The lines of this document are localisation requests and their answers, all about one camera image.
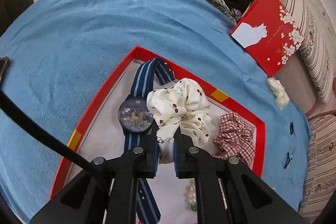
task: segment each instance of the green bead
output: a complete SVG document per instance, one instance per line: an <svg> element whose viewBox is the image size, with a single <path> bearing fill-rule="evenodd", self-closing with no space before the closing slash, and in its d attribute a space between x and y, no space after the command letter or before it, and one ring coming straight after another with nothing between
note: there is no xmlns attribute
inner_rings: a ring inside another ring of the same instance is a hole
<svg viewBox="0 0 336 224"><path fill-rule="evenodd" d="M197 212L197 204L191 205L191 210Z"/></svg>

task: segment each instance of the black phone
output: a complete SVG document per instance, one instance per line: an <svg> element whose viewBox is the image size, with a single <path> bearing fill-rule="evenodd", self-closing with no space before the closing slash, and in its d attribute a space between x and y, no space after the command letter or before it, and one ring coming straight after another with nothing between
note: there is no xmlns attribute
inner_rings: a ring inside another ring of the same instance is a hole
<svg viewBox="0 0 336 224"><path fill-rule="evenodd" d="M0 58L0 87L2 85L3 78L5 76L8 65L9 65L8 57Z"/></svg>

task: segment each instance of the white scrunchie with cherry print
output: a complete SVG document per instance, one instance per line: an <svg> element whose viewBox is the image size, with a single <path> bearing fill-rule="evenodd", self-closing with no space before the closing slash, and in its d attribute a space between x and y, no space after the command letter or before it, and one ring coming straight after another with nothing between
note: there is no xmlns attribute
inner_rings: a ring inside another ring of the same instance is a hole
<svg viewBox="0 0 336 224"><path fill-rule="evenodd" d="M159 126L159 163L174 161L173 137L179 126L182 134L192 138L194 146L202 148L208 142L210 103L196 81L183 78L172 89L153 90L147 96L147 107Z"/></svg>

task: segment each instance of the red plaid scrunchie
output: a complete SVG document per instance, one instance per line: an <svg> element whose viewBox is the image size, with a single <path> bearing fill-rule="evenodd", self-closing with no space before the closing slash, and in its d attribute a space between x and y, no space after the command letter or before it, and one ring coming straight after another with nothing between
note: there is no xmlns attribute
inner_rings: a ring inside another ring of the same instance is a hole
<svg viewBox="0 0 336 224"><path fill-rule="evenodd" d="M237 113L228 112L220 117L219 135L213 142L219 147L214 157L226 160L235 156L251 168L255 155L253 130Z"/></svg>

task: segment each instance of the wristwatch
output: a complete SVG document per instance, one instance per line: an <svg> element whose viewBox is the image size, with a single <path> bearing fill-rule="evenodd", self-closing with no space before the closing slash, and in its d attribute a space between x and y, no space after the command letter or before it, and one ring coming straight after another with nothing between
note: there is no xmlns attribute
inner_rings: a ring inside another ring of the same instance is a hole
<svg viewBox="0 0 336 224"><path fill-rule="evenodd" d="M139 146L141 136L146 135L155 122L147 108L147 95L153 91L154 75L161 85L174 80L173 71L160 57L149 60L137 70L130 95L119 107L118 118L125 135L124 151ZM138 180L136 212L143 224L156 224L161 217L146 179Z"/></svg>

